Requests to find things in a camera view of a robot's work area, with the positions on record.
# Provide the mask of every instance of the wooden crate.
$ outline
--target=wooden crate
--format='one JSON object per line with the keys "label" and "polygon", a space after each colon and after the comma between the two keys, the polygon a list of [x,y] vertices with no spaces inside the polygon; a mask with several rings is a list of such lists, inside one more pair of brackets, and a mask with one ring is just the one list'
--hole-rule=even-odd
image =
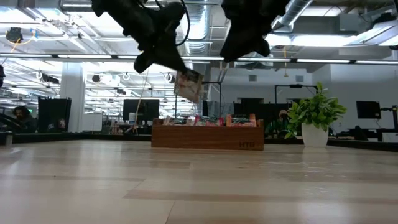
{"label": "wooden crate", "polygon": [[235,149],[262,151],[262,127],[152,127],[152,147],[185,149]]}

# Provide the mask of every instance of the green leaves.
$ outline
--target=green leaves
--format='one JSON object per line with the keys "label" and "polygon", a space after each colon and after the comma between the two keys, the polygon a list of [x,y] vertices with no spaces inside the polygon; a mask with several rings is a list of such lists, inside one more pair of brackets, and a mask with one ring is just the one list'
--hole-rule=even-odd
{"label": "green leaves", "polygon": [[346,108],[338,104],[337,98],[327,98],[326,89],[317,83],[318,92],[313,98],[301,99],[300,103],[293,103],[288,116],[290,132],[285,138],[293,136],[302,123],[313,124],[316,128],[327,131],[329,125],[346,113]]}

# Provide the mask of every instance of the small package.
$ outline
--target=small package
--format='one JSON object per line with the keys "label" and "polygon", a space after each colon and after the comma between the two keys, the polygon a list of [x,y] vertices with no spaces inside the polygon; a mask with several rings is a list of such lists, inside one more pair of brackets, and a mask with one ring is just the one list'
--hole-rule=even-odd
{"label": "small package", "polygon": [[171,126],[192,126],[193,122],[191,119],[185,118],[172,118],[167,116],[163,122],[163,125],[171,125]]}
{"label": "small package", "polygon": [[226,117],[227,127],[256,127],[256,115],[250,114],[249,117],[246,115],[227,115]]}
{"label": "small package", "polygon": [[177,72],[174,94],[184,97],[194,103],[199,103],[202,79],[203,75],[194,70],[188,69],[186,74]]}
{"label": "small package", "polygon": [[224,126],[223,118],[212,118],[207,116],[196,116],[194,126]]}

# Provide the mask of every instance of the potted plant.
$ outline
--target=potted plant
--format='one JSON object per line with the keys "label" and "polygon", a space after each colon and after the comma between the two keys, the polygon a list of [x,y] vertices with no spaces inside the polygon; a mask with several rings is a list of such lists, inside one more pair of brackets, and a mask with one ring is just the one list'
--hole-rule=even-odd
{"label": "potted plant", "polygon": [[289,108],[289,132],[285,138],[290,138],[302,127],[302,136],[306,147],[326,147],[329,135],[329,125],[346,113],[346,108],[338,104],[337,98],[328,98],[321,83],[317,84],[317,94],[313,98],[301,99]]}

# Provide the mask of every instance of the ceiling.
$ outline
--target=ceiling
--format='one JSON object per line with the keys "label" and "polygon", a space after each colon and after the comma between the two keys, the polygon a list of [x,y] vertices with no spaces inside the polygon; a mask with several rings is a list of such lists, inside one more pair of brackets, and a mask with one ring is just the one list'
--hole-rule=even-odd
{"label": "ceiling", "polygon": [[[140,54],[134,39],[123,36],[123,29],[107,13],[101,17],[96,17],[90,7],[87,7],[90,5],[89,1],[64,0],[62,6],[47,6],[42,2],[48,1],[38,0],[38,7],[32,9],[13,7],[12,3],[14,1],[10,0],[9,2],[0,7],[0,52],[30,54]],[[198,6],[203,6],[203,10],[206,10],[206,13],[201,14],[201,19],[204,22],[192,22],[187,43],[178,48],[180,54],[185,56],[218,56],[230,26],[230,21],[225,18],[220,6],[221,1],[185,0],[185,2],[189,13],[193,16],[195,16],[194,10],[197,10],[194,7]],[[153,6],[154,3],[149,1],[147,5]],[[383,59],[391,54],[388,47],[380,47],[378,45],[356,45],[350,47],[336,45],[334,47],[325,47],[325,45],[337,43],[336,36],[348,43],[349,38],[353,38],[369,28],[369,20],[373,20],[380,15],[380,13],[377,13],[367,16],[369,12],[380,11],[380,9],[385,9],[384,11],[386,11],[393,8],[392,1],[317,0],[312,2],[310,7],[304,10],[303,14],[297,19],[292,33],[275,33],[269,35],[266,39],[272,45],[271,54],[273,57],[339,58],[348,60]],[[343,26],[350,27],[349,32],[342,32]],[[5,33],[10,27],[22,28],[23,44],[14,45],[5,38]],[[186,18],[184,18],[182,25],[177,29],[177,42],[180,42],[185,36],[186,28],[187,22]],[[308,44],[308,41],[300,40],[301,37],[308,35],[314,38],[310,44]],[[203,46],[204,50],[193,51],[193,47],[199,45]],[[135,88],[135,90],[128,91],[126,96],[173,97],[173,84],[167,81],[167,74],[174,74],[173,70],[153,65],[143,74],[138,74],[134,71],[133,65],[132,62],[102,62],[100,60],[97,62],[85,62],[85,69],[88,74],[86,102],[89,103],[86,104],[87,110],[109,113],[109,108],[111,108],[114,110],[112,114],[117,114],[116,108],[112,108],[107,103],[106,97],[119,95],[112,88],[103,89],[114,85],[126,89]],[[213,63],[205,65],[219,67],[217,63],[216,65]],[[237,69],[234,68],[236,66],[238,64],[229,68],[230,74],[244,73],[243,71],[245,70],[242,69],[234,71]],[[273,63],[267,65],[266,69],[273,69],[277,72],[281,68],[299,68],[307,71],[307,73],[312,73],[321,66],[319,64],[286,65],[284,63]],[[18,90],[15,88],[3,89],[3,98],[21,97],[25,99],[22,101],[6,101],[3,99],[1,104],[5,107],[11,108],[21,102],[22,104],[36,105],[37,103],[34,99],[37,96],[56,97],[59,93],[59,85],[49,85],[40,81],[39,78],[44,73],[62,81],[62,62],[60,61],[41,62],[9,58],[4,62],[4,68],[7,75],[4,85],[31,86],[31,88],[20,88]],[[146,73],[148,74],[148,79],[144,86]],[[92,81],[93,75],[100,75],[107,81],[95,83]],[[209,75],[207,80],[214,79],[217,76],[217,72],[215,74],[209,72]],[[243,85],[250,85],[244,80],[241,82],[237,75],[230,75],[226,76],[225,84],[242,83]],[[141,91],[140,88],[143,87],[155,90]],[[182,111],[187,111],[187,113],[197,112],[197,107],[189,102],[183,102],[182,106],[186,107],[186,110]]]}

